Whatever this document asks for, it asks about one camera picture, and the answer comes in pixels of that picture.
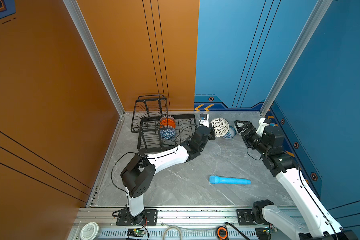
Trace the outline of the green circuit board left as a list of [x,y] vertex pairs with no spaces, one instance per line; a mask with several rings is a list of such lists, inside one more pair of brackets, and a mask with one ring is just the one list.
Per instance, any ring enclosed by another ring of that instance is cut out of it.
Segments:
[[148,232],[145,229],[128,229],[127,239],[143,239],[148,236]]

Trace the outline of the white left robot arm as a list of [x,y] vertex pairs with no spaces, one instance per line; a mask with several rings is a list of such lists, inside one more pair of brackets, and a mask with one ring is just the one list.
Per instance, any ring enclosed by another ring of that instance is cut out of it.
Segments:
[[132,218],[145,211],[144,193],[155,174],[174,165],[184,164],[201,155],[209,140],[215,140],[212,125],[199,126],[193,136],[173,149],[150,155],[135,154],[121,172],[123,185],[128,193],[127,209]]

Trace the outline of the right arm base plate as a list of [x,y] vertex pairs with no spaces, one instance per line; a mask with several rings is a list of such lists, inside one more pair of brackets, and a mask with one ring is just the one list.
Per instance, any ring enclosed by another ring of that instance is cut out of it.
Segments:
[[237,218],[240,226],[256,225],[253,212],[251,209],[237,209]]

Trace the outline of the white lattice patterned bowl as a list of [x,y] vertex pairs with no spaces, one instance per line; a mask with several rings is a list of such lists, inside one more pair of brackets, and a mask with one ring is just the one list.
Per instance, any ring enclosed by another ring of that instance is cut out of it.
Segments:
[[223,118],[215,118],[211,121],[216,137],[223,137],[230,130],[229,122]]

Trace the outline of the light blue plastic cylinder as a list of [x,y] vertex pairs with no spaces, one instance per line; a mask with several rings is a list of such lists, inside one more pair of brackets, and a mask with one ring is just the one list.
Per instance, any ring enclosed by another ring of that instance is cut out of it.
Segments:
[[251,181],[246,179],[238,179],[238,178],[226,178],[219,176],[209,176],[209,182],[211,184],[231,184],[231,185],[250,185]]

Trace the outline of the blue geometric patterned bowl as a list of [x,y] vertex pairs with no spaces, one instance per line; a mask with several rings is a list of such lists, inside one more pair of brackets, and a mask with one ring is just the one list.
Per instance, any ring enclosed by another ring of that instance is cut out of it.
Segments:
[[160,130],[161,138],[164,140],[172,140],[176,137],[176,130],[175,128],[169,126],[165,130]]

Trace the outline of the green circuit board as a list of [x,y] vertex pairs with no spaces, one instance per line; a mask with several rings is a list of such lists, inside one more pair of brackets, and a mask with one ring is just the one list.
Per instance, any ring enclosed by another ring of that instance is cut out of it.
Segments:
[[266,234],[266,235],[272,235],[273,233],[277,233],[279,230],[275,227],[269,227],[269,228],[265,228],[263,230],[263,233]]
[[148,236],[148,232],[145,229],[128,229],[127,239],[143,239]]

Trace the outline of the blue floral white bowl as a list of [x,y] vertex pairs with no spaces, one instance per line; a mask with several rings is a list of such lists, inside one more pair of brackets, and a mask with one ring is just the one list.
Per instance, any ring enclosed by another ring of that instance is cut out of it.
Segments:
[[229,130],[225,135],[223,135],[223,138],[224,139],[233,139],[236,136],[236,134],[237,134],[237,131],[235,130],[235,128],[232,126],[229,126]]

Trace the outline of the orange plastic bowl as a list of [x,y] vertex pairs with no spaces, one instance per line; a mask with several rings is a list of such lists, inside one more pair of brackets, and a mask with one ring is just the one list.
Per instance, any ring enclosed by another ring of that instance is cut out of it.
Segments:
[[162,117],[159,121],[159,126],[163,128],[176,128],[176,121],[172,116]]

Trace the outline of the black metal dish rack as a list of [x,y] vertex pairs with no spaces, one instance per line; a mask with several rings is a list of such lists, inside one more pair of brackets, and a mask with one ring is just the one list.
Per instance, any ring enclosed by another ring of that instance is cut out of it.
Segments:
[[[172,140],[161,138],[159,121],[172,116],[176,121],[176,137]],[[167,98],[162,95],[139,96],[135,101],[131,132],[138,134],[137,149],[142,152],[166,151],[192,137],[198,127],[194,114],[170,114]]]

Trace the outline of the green circuit board right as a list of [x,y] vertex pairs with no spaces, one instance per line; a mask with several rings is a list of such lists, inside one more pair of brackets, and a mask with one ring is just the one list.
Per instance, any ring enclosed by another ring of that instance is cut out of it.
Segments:
[[263,230],[263,233],[266,234],[266,235],[272,235],[273,233],[277,233],[279,230],[275,227],[269,227],[269,228],[265,228]]

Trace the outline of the white round lid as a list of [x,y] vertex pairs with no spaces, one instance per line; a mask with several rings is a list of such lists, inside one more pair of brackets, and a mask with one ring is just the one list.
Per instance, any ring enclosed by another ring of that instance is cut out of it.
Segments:
[[95,222],[90,222],[83,226],[80,232],[81,240],[95,240],[100,233],[100,227]]

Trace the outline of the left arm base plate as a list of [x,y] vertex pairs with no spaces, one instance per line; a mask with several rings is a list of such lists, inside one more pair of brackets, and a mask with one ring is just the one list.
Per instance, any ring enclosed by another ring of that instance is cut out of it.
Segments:
[[143,210],[133,217],[126,208],[113,213],[117,226],[155,226],[158,219],[158,210]]

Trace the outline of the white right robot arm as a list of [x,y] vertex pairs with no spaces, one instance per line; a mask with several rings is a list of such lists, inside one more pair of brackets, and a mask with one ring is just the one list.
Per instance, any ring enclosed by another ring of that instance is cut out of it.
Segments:
[[326,210],[302,175],[300,166],[283,147],[284,135],[279,127],[264,121],[255,128],[250,121],[235,121],[235,127],[247,148],[260,153],[263,164],[285,188],[301,213],[301,224],[282,212],[272,201],[253,204],[257,224],[270,224],[292,240],[356,240],[352,230],[345,230]]

